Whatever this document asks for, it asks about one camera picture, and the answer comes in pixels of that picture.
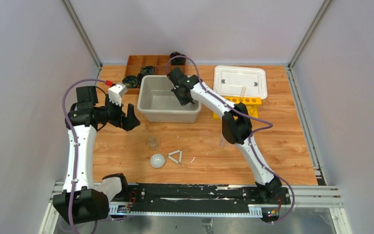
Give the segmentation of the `white plastic bin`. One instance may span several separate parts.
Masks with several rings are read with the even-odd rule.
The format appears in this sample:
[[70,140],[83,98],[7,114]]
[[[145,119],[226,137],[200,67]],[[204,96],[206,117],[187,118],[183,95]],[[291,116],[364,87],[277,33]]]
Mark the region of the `white plastic bin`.
[[149,122],[194,123],[201,112],[195,101],[182,106],[167,76],[147,75],[141,81],[137,109]]

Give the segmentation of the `small clear glass jar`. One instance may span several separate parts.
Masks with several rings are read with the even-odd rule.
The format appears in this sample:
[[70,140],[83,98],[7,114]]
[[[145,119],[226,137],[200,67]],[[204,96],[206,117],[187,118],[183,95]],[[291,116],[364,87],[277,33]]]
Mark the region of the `small clear glass jar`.
[[153,151],[158,150],[158,148],[159,148],[159,141],[158,141],[158,139],[155,138],[155,137],[149,137],[149,138],[148,138],[148,145],[149,145],[149,147],[150,147]]

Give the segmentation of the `clear test tube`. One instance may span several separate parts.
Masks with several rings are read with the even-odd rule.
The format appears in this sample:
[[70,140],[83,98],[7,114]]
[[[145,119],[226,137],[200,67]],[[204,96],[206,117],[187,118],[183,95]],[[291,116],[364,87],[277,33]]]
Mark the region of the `clear test tube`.
[[245,96],[246,89],[247,89],[246,86],[243,86],[243,87],[242,87],[241,92],[240,92],[240,97],[241,97],[241,98],[243,98],[243,97]]

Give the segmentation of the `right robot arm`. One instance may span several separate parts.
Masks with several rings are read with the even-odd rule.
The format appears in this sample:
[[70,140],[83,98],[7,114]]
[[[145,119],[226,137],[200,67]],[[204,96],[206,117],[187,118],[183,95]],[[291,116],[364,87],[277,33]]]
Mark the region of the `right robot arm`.
[[219,116],[224,139],[236,146],[249,164],[256,186],[259,188],[260,200],[269,204],[277,199],[282,183],[268,166],[256,144],[247,107],[241,102],[235,104],[225,99],[209,88],[198,76],[187,76],[178,67],[168,72],[167,77],[173,85],[171,91],[181,105],[196,100]]

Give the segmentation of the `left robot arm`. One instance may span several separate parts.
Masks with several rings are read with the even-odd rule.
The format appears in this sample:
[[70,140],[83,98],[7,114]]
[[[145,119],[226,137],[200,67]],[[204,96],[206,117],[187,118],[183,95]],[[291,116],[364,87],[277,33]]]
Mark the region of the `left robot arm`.
[[122,173],[103,177],[94,183],[94,143],[100,128],[110,124],[131,131],[140,125],[134,105],[123,112],[122,98],[127,92],[122,84],[113,84],[105,94],[105,104],[97,107],[96,86],[76,88],[76,102],[66,112],[65,123],[70,142],[68,170],[62,192],[53,198],[53,206],[69,225],[107,218],[113,198],[125,201],[130,196]]

